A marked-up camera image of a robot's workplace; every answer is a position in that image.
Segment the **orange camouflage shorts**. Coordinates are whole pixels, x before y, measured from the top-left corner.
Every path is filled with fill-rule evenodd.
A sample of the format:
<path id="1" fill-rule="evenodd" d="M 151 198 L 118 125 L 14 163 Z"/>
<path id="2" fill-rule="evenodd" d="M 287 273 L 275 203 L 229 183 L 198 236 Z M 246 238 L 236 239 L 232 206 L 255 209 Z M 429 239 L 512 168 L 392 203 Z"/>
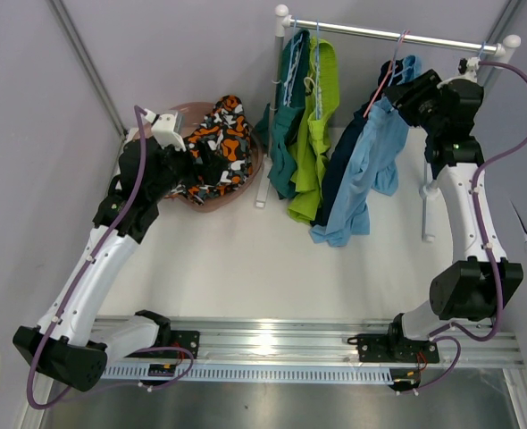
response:
<path id="1" fill-rule="evenodd" d="M 166 195 L 201 212 L 229 204 L 247 189 L 261 162 L 242 101 L 221 97 L 184 138 L 193 176 Z"/>

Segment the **blue wire hanger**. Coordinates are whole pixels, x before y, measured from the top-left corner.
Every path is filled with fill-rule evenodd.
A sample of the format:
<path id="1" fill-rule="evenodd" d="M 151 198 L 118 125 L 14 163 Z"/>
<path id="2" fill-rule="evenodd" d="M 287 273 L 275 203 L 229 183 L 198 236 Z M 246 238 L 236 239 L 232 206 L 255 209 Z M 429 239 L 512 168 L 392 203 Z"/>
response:
<path id="1" fill-rule="evenodd" d="M 476 57 L 478 58 L 479 61 L 483 60 L 486 58 L 486 56 L 488 55 L 488 52 L 487 52 L 487 42 L 486 41 L 483 41 L 481 43 L 481 48 L 479 49 L 479 52 L 478 54 L 476 55 Z"/>

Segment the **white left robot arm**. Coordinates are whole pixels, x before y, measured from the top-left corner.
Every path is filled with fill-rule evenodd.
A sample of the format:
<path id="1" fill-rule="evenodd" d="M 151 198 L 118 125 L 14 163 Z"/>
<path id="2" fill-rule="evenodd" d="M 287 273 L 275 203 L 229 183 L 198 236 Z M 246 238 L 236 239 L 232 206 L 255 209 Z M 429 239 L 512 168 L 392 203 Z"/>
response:
<path id="1" fill-rule="evenodd" d="M 196 184 L 204 168 L 191 150 L 162 147 L 154 138 L 124 146 L 74 272 L 37 324 L 21 326 L 13 336 L 32 374 L 89 391 L 122 358 L 196 355 L 173 334 L 168 317 L 150 310 L 98 335 L 91 331 L 118 273 L 158 217 L 161 199 L 179 185 Z"/>

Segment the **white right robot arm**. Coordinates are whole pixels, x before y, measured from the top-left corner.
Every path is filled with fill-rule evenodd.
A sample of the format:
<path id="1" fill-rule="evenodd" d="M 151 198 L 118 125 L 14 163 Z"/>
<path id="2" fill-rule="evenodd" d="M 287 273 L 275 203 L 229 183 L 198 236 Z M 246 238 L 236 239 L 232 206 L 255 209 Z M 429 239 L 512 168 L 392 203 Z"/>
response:
<path id="1" fill-rule="evenodd" d="M 453 245 L 453 262 L 432 280 L 428 299 L 396 317 L 400 330 L 387 336 L 386 351 L 406 360 L 418 341 L 436 340 L 451 329 L 489 341 L 523 269 L 508 261 L 498 239 L 485 190 L 486 163 L 472 135 L 484 89 L 472 78 L 443 80 L 429 70 L 386 88 L 385 96 L 408 125 L 427 134 L 424 156 L 446 204 Z"/>

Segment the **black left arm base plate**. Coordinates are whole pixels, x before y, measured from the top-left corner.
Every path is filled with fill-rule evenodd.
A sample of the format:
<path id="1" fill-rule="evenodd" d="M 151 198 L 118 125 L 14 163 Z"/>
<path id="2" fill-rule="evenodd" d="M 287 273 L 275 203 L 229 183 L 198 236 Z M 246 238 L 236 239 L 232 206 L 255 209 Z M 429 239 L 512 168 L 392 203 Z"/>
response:
<path id="1" fill-rule="evenodd" d="M 176 330 L 171 331 L 171 335 L 167 338 L 160 339 L 157 347 L 179 347 L 188 350 L 194 356 L 197 357 L 198 349 L 200 345 L 200 332 L 190 330 Z M 159 351 L 157 355 L 161 358 L 168 359 L 187 359 L 188 355 L 183 352 L 177 351 Z"/>

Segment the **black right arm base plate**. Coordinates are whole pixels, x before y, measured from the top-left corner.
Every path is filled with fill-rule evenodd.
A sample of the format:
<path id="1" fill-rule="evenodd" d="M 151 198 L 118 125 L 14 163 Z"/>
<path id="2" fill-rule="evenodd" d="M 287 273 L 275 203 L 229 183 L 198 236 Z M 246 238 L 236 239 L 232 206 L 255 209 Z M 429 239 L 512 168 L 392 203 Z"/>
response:
<path id="1" fill-rule="evenodd" d="M 438 347 L 430 341 L 394 338 L 389 334 L 363 333 L 347 338 L 347 344 L 356 347 L 359 361 L 362 363 L 439 362 Z"/>

